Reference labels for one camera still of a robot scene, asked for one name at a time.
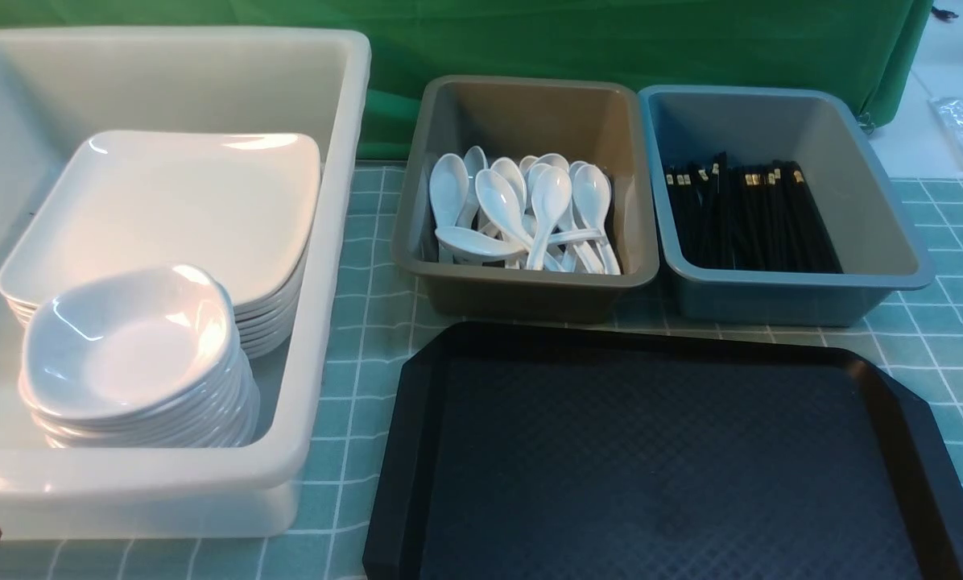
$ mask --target textured tray surface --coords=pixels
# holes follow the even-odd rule
[[[420,577],[917,576],[840,368],[545,354],[449,361]]]

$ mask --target white square plate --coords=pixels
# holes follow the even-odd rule
[[[176,262],[235,308],[271,296],[311,229],[320,151],[305,135],[107,131],[85,140],[0,271],[41,305],[102,276]]]

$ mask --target blue-gray plastic bin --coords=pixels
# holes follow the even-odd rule
[[[850,326],[934,269],[889,176],[839,99],[801,89],[654,85],[639,92],[664,258],[683,316],[718,322]],[[664,165],[800,164],[843,274],[696,267],[678,245]]]

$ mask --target gray plastic bin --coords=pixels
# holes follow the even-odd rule
[[[490,159],[555,151],[608,173],[607,234],[622,275],[565,274],[438,263],[428,201],[441,155],[481,146]],[[636,94],[607,82],[441,77],[431,81],[407,163],[392,234],[393,261],[420,277],[437,311],[452,315],[601,322],[614,301],[657,275],[654,203]]]
[[[664,258],[684,316],[739,323],[850,326],[933,265],[886,172],[839,99],[801,89],[655,85],[639,92]],[[796,161],[845,274],[695,267],[678,245],[665,164]]]

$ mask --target white floor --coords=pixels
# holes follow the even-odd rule
[[[961,17],[929,19],[897,117],[870,140],[891,177],[963,177],[963,155],[950,143],[932,110],[933,97],[963,97],[963,0],[937,0]]]

